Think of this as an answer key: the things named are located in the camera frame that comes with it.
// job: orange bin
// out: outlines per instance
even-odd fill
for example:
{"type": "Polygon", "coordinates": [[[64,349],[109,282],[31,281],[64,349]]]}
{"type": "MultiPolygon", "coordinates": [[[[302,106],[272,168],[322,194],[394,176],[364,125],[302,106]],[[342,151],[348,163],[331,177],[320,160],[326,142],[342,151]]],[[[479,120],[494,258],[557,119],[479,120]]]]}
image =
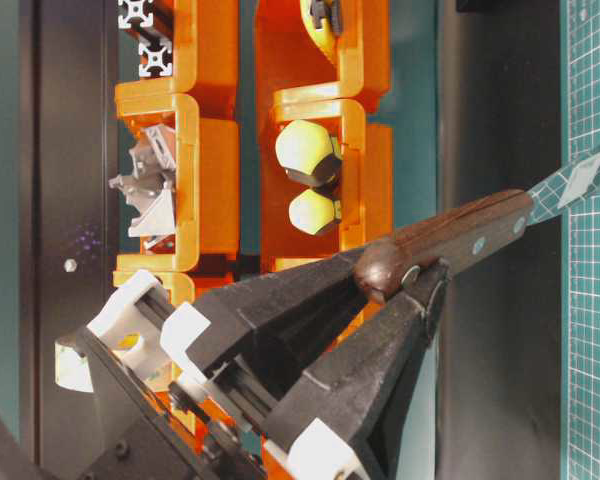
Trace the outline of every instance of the orange bin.
{"type": "Polygon", "coordinates": [[[374,112],[389,90],[389,0],[341,0],[334,66],[305,29],[300,0],[260,0],[255,21],[260,131],[273,105],[353,98],[374,112]]]}
{"type": "Polygon", "coordinates": [[[116,86],[116,102],[188,93],[202,115],[232,118],[238,84],[238,1],[173,0],[173,75],[116,86]]]}
{"type": "Polygon", "coordinates": [[[176,130],[176,234],[163,253],[118,255],[119,271],[187,272],[200,254],[235,258],[240,239],[240,141],[230,120],[200,118],[188,95],[156,95],[118,102],[118,117],[138,137],[164,123],[176,130]]]}
{"type": "Polygon", "coordinates": [[[262,240],[264,271],[276,271],[359,247],[393,227],[392,131],[367,123],[354,100],[279,105],[271,112],[261,137],[262,240]],[[343,149],[338,197],[342,221],[323,236],[297,230],[289,220],[289,204],[306,186],[289,180],[275,154],[275,141],[294,120],[308,120],[337,135],[343,149]]]}

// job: wooden knife handle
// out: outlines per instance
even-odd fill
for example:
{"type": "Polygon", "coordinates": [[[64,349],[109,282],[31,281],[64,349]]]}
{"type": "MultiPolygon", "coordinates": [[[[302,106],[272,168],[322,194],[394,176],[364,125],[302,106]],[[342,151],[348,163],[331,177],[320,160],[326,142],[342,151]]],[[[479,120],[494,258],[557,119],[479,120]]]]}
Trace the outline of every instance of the wooden knife handle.
{"type": "Polygon", "coordinates": [[[384,303],[416,265],[425,269],[445,258],[450,275],[460,273],[520,238],[532,208],[526,192],[506,190],[396,230],[367,246],[354,270],[356,282],[384,303]]]}

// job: gray metal part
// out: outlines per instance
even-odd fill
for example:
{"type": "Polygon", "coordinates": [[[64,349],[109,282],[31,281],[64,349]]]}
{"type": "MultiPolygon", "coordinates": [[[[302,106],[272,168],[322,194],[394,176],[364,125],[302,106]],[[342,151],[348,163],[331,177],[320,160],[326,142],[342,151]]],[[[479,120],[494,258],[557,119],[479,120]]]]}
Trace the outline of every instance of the gray metal part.
{"type": "MultiPolygon", "coordinates": [[[[560,168],[559,2],[494,1],[440,32],[441,208],[560,168]]],[[[440,335],[437,478],[560,472],[560,222],[529,228],[449,287],[440,335]]]]}
{"type": "Polygon", "coordinates": [[[139,23],[143,28],[153,27],[153,12],[150,11],[150,4],[153,0],[118,0],[118,6],[126,5],[125,14],[118,15],[118,28],[129,29],[131,23],[139,23]]]}
{"type": "Polygon", "coordinates": [[[140,78],[150,78],[155,74],[160,77],[171,76],[173,74],[173,62],[170,59],[172,49],[171,40],[166,38],[161,38],[160,44],[157,46],[140,42],[138,54],[147,57],[147,63],[139,65],[140,78]]]}
{"type": "Polygon", "coordinates": [[[563,214],[570,208],[575,207],[581,201],[595,194],[600,186],[600,165],[598,166],[591,183],[580,197],[567,200],[562,205],[562,198],[568,190],[568,185],[572,183],[572,174],[574,171],[587,161],[595,161],[595,157],[600,156],[600,145],[594,148],[580,158],[578,161],[562,167],[559,171],[535,185],[529,190],[529,195],[533,198],[534,207],[529,217],[529,225],[535,225],[553,217],[563,214]]]}
{"type": "Polygon", "coordinates": [[[129,155],[133,161],[133,176],[138,180],[158,174],[162,170],[158,157],[145,136],[140,137],[136,145],[129,150],[129,155]]]}
{"type": "Polygon", "coordinates": [[[162,176],[152,175],[138,180],[133,175],[118,175],[109,180],[110,188],[117,188],[124,195],[127,205],[135,207],[141,214],[156,201],[162,190],[162,176]]]}

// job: yellow ball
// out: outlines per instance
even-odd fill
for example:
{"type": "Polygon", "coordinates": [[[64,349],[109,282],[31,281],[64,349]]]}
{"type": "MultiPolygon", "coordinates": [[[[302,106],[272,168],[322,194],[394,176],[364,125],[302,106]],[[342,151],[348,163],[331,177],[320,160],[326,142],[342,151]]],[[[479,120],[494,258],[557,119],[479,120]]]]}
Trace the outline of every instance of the yellow ball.
{"type": "Polygon", "coordinates": [[[305,190],[289,205],[291,224],[309,235],[327,233],[341,218],[340,201],[314,190],[305,190]]]}
{"type": "Polygon", "coordinates": [[[342,167],[340,145],[322,125],[291,122],[276,140],[278,162],[287,176],[309,187],[333,182],[342,167]]]}

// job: bolt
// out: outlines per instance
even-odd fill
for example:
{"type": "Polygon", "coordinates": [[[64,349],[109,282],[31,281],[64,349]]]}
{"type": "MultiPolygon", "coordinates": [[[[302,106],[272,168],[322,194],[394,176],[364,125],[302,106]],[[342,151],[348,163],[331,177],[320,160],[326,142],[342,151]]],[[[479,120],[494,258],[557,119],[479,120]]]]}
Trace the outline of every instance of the bolt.
{"type": "Polygon", "coordinates": [[[118,443],[116,443],[114,452],[118,460],[124,460],[129,456],[129,444],[126,442],[126,440],[120,440],[118,443]]]}
{"type": "Polygon", "coordinates": [[[486,243],[487,239],[485,237],[480,237],[478,240],[476,240],[476,243],[473,244],[473,254],[478,255],[486,243]]]}
{"type": "Polygon", "coordinates": [[[73,273],[78,269],[78,262],[73,258],[68,258],[64,262],[64,271],[67,273],[73,273]]]}

